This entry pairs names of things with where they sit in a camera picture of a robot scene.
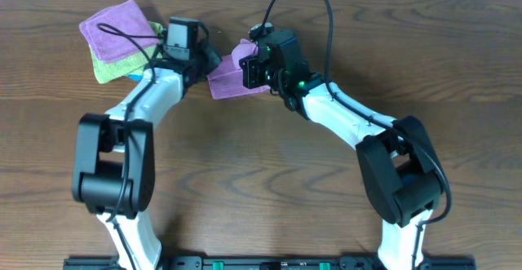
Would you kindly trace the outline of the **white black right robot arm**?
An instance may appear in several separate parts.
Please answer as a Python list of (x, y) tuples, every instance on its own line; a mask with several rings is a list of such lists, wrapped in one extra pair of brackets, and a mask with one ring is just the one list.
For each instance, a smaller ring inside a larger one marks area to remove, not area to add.
[(436, 221), (432, 213), (440, 196), (449, 194), (423, 124), (377, 113), (312, 72), (293, 30), (258, 24), (249, 36), (257, 48), (239, 61), (244, 86), (269, 86), (289, 110), (355, 149), (366, 195), (383, 220), (380, 263), (386, 269), (420, 268), (424, 229)]

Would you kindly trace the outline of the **purple microfiber cloth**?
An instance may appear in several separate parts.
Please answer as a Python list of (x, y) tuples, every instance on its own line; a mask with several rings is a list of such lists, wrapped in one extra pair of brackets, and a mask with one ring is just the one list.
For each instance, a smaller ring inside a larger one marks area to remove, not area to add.
[(265, 92), (268, 86), (249, 89), (243, 86), (243, 73), (239, 60), (257, 53), (257, 46), (244, 38), (236, 45), (230, 55), (224, 55), (219, 66), (208, 76), (210, 92), (214, 100), (223, 100), (243, 95)]

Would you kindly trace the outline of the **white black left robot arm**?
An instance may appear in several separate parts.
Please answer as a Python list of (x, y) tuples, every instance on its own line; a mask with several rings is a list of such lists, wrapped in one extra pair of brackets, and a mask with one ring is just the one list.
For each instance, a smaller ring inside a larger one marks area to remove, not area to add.
[(153, 133), (188, 88), (221, 62), (210, 45), (169, 46), (137, 86), (104, 114), (85, 114), (77, 132), (72, 193), (108, 229), (118, 255), (69, 258), (66, 269), (155, 269), (162, 245), (147, 208), (155, 184)]

